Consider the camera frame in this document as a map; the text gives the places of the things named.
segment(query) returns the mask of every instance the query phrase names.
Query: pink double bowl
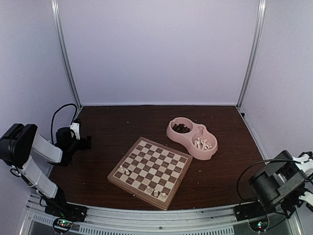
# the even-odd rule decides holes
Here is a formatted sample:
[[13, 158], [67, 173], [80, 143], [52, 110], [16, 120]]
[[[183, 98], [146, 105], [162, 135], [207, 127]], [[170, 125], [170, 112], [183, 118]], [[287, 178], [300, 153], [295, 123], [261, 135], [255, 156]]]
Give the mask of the pink double bowl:
[[[178, 133], [173, 130], [174, 125], [184, 124], [190, 128], [188, 133]], [[206, 126], [202, 124], [196, 124], [185, 117], [177, 117], [170, 121], [167, 126], [166, 134], [172, 141], [182, 144], [196, 159], [210, 160], [211, 157], [217, 151], [217, 140], [210, 132], [207, 131]], [[194, 142], [200, 137], [201, 139], [207, 139], [207, 142], [212, 146], [209, 150], [201, 150], [195, 147]]]

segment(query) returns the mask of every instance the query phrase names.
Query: dark wooden table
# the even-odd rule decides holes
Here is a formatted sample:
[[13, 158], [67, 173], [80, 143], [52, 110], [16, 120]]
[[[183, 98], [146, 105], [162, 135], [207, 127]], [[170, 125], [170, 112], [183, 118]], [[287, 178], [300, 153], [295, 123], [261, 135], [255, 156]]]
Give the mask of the dark wooden table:
[[[110, 106], [84, 107], [82, 135], [92, 135], [92, 149], [79, 151], [74, 164], [54, 167], [50, 179], [67, 200], [89, 206], [130, 210], [157, 210], [107, 180], [107, 176], [140, 137], [187, 150], [166, 137], [175, 117], [206, 125], [218, 140], [218, 152], [208, 161], [193, 159], [169, 210], [209, 208], [240, 202], [236, 181], [251, 163], [262, 160], [240, 114], [232, 106]], [[247, 183], [258, 168], [248, 171], [241, 184], [243, 196], [253, 196]]]

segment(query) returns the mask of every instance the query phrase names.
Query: wooden chessboard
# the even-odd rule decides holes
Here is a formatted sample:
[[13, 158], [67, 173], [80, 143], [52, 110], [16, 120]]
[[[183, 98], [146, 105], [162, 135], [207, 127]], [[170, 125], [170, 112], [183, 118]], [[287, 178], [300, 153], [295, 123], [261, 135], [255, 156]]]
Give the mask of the wooden chessboard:
[[[108, 175], [108, 180], [138, 198], [167, 210], [191, 161], [190, 155], [140, 137]], [[153, 189], [152, 192], [148, 192], [148, 186]]]

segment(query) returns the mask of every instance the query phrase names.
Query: white wall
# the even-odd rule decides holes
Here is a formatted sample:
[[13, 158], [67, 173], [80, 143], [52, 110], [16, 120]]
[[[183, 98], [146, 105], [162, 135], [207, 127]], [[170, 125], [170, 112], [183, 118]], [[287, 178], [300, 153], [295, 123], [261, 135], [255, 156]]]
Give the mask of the white wall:
[[61, 0], [81, 102], [236, 104], [258, 0]]
[[[0, 1], [0, 136], [16, 122], [38, 125], [50, 139], [51, 116], [74, 99], [61, 58], [50, 0]], [[69, 108], [56, 117], [56, 129], [68, 125]], [[35, 159], [47, 173], [48, 164]], [[29, 197], [22, 179], [0, 161], [0, 234], [17, 234]]]
[[[313, 1], [268, 0], [243, 110], [269, 158], [313, 150]], [[313, 213], [299, 210], [307, 235]]]

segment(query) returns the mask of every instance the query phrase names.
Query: chess pawn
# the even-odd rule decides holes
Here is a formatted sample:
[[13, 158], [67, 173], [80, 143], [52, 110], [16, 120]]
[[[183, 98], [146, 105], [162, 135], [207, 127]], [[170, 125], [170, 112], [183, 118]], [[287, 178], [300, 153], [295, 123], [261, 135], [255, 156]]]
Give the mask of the chess pawn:
[[147, 187], [147, 192], [152, 193], [152, 188], [150, 186]]

